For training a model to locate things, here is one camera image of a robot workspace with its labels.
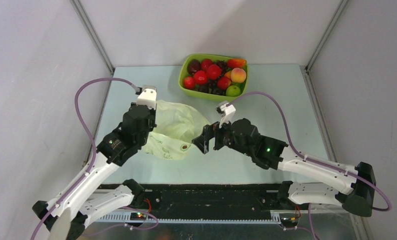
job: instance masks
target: light green bag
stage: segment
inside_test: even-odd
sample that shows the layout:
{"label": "light green bag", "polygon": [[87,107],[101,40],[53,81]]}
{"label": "light green bag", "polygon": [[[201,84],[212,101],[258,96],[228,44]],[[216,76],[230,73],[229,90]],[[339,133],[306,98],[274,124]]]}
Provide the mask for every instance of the light green bag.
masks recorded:
{"label": "light green bag", "polygon": [[156,124],[141,150],[161,159],[183,160],[192,146],[191,141],[210,123],[191,106],[158,100]]}

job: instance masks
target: white tabletop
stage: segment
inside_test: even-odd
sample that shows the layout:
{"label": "white tabletop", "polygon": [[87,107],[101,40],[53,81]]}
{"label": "white tabletop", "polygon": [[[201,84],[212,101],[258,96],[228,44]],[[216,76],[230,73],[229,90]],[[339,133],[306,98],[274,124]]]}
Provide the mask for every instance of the white tabletop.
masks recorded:
{"label": "white tabletop", "polygon": [[[157,87],[157,99],[183,103],[196,108],[211,123],[220,120],[215,107],[218,102],[186,96],[178,87],[181,66],[117,67],[115,78],[127,79],[138,87]],[[249,65],[246,92],[263,91],[281,105],[292,141],[305,153],[327,159],[327,152],[318,128],[312,104],[300,67],[296,64]],[[122,82],[112,82],[98,127],[96,143],[122,121],[131,102],[136,101],[134,90]],[[275,105],[262,95],[252,95],[235,104],[234,121],[247,118],[262,135],[287,142],[283,122]],[[194,147],[184,160],[163,160],[139,152],[109,176],[105,184],[135,179],[143,184],[257,184],[315,182],[290,172],[264,170],[243,154],[227,147],[210,150],[206,155]]]}

